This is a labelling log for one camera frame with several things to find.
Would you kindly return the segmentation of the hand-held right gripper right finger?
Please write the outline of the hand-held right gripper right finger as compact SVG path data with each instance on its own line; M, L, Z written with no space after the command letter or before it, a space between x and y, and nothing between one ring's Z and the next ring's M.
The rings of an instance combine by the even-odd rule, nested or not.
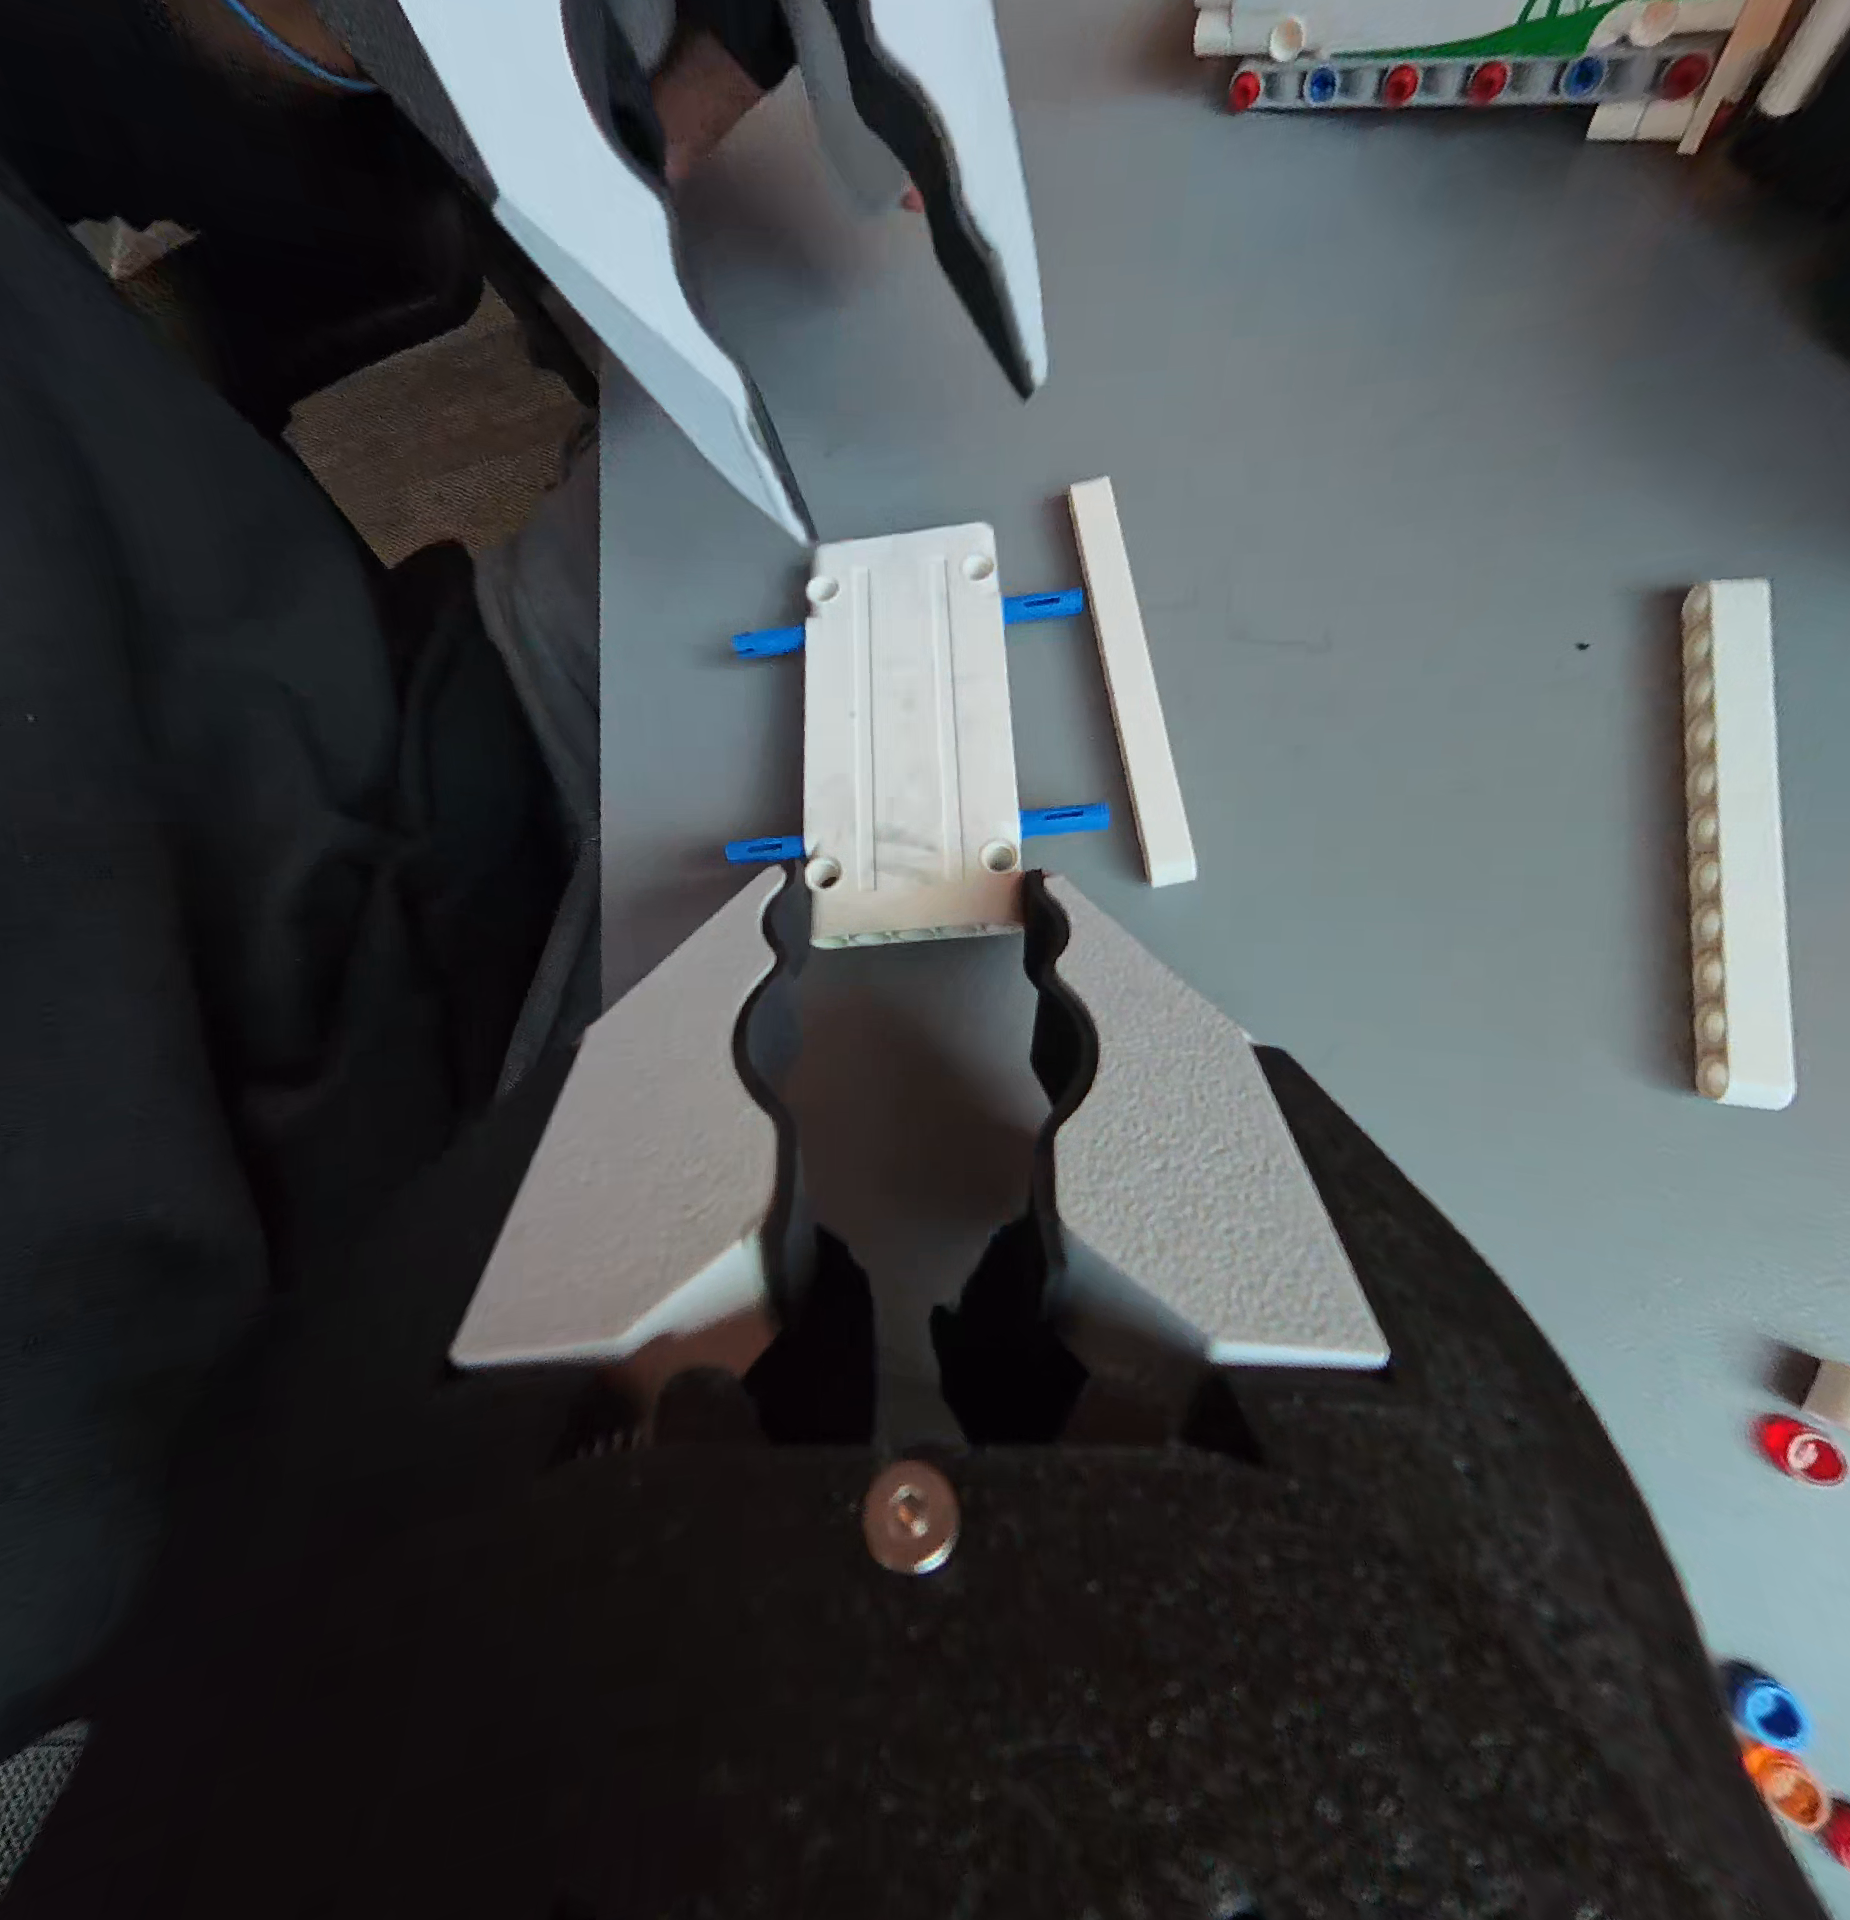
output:
M1048 1267L1117 1282L1223 1368L1393 1347L1248 1032L1070 881L1023 885Z

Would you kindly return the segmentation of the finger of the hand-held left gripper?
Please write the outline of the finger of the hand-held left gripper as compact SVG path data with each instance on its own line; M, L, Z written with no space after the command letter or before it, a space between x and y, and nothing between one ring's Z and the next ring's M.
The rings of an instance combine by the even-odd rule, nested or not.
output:
M785 3L819 145L869 209L919 196L938 269L1021 396L1051 371L992 3Z
M690 296L663 178L615 106L643 75L611 11L558 3L402 5L495 190L500 226L720 470L798 544L815 539L751 379Z

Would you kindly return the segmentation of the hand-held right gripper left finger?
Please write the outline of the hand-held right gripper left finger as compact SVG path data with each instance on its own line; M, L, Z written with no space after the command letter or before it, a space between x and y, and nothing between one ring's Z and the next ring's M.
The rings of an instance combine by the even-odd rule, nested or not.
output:
M745 1044L787 878L762 868L586 1030L453 1368L747 1369L778 1339L795 1158Z

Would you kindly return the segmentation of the white lego panel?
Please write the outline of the white lego panel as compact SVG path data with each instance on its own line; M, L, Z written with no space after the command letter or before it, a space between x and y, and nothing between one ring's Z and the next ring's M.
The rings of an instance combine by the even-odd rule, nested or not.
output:
M804 596L813 946L1021 932L1023 822L992 523L822 544Z

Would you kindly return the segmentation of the white lego truck body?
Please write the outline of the white lego truck body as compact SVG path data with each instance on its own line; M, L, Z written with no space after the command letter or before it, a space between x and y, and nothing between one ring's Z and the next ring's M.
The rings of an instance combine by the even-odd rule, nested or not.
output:
M1800 109L1850 3L1199 3L1232 113L1588 109L1591 140L1696 154L1735 108Z

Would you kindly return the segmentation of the long white lego tile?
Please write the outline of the long white lego tile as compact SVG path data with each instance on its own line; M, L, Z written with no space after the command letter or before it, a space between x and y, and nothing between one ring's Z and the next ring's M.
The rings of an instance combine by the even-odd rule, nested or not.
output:
M1183 885L1199 876L1199 857L1112 481L1106 476L1073 481L1066 509L1143 874L1157 889Z

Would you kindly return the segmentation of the long white lego beam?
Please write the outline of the long white lego beam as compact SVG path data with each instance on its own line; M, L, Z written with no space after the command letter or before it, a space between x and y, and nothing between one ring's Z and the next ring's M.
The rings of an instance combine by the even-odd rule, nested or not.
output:
M1681 732L1696 1092L1781 1112L1798 1060L1767 579L1687 590Z

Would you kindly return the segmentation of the blue transparent lego stud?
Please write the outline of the blue transparent lego stud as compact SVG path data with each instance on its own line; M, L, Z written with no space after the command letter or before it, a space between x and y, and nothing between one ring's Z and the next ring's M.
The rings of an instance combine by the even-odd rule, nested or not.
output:
M1800 1753L1810 1743L1813 1719L1807 1703L1762 1666L1725 1660L1721 1684L1732 1723L1753 1743L1784 1753Z

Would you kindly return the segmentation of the orange transparent lego stud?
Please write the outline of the orange transparent lego stud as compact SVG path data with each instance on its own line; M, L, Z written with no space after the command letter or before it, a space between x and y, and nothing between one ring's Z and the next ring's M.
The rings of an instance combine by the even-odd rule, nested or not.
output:
M1824 1780L1787 1745L1743 1740L1743 1767L1761 1800L1774 1816L1801 1832L1822 1833L1829 1827L1833 1800Z

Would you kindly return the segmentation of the person's left hand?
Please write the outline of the person's left hand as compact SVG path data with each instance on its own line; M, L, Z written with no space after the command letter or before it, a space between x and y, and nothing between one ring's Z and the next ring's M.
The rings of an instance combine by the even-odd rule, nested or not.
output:
M651 76L665 182L680 184L793 63L793 36L776 6L764 12L678 11Z

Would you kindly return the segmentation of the blue wristband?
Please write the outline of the blue wristband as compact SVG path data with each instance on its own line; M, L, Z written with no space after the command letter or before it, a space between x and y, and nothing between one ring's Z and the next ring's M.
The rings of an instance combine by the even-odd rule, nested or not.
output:
M352 98L371 98L382 89L371 76L357 71L357 61L352 61L351 54L344 54L344 61L340 63L330 58L320 58L318 51L299 45L289 36L277 33L262 8L244 3L221 3L218 8L235 20L241 30L251 36L264 48L267 60L289 67L304 81Z

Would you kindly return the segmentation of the person's dark clothing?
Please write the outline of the person's dark clothing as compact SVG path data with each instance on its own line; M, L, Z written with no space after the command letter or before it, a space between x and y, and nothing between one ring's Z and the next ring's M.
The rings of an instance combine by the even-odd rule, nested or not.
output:
M382 109L0 5L0 1765L94 1714L299 1253L497 1092L568 872L470 554L382 563L72 233L295 293Z

